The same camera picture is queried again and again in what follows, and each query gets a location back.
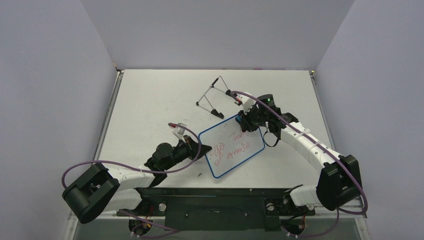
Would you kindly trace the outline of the blue framed whiteboard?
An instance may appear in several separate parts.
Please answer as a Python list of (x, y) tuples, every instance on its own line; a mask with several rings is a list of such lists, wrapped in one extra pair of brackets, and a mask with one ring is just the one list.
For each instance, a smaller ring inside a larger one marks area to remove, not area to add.
[(205, 158), (215, 179), (242, 165), (266, 147), (262, 131), (259, 128), (253, 132), (243, 131), (236, 121), (237, 117), (229, 117), (198, 134), (202, 144), (212, 147)]

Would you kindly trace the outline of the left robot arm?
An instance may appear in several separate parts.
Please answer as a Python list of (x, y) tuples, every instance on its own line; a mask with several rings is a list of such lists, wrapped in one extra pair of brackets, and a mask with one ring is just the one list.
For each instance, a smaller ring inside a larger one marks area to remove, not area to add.
[(145, 163), (147, 169), (123, 165), (106, 167), (104, 161), (92, 164), (81, 176), (64, 188), (62, 198), (82, 224), (112, 210), (132, 210), (143, 215), (149, 201), (140, 196), (138, 188), (153, 188), (163, 182), (172, 167), (189, 159), (196, 161), (212, 150), (185, 135), (176, 146), (161, 143)]

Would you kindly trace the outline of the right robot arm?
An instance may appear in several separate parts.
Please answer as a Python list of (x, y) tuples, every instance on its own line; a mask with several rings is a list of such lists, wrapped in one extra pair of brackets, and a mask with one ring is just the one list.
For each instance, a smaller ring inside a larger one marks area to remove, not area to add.
[(340, 210), (343, 205), (364, 197), (358, 160), (344, 156), (326, 146), (297, 117), (283, 113), (275, 105), (272, 94), (254, 97), (247, 92), (232, 91), (237, 105), (236, 122), (243, 132), (265, 128), (267, 133), (290, 145), (303, 156), (319, 174), (316, 185), (302, 185), (289, 191), (282, 199), (283, 209), (296, 213), (303, 206), (321, 205), (329, 211)]

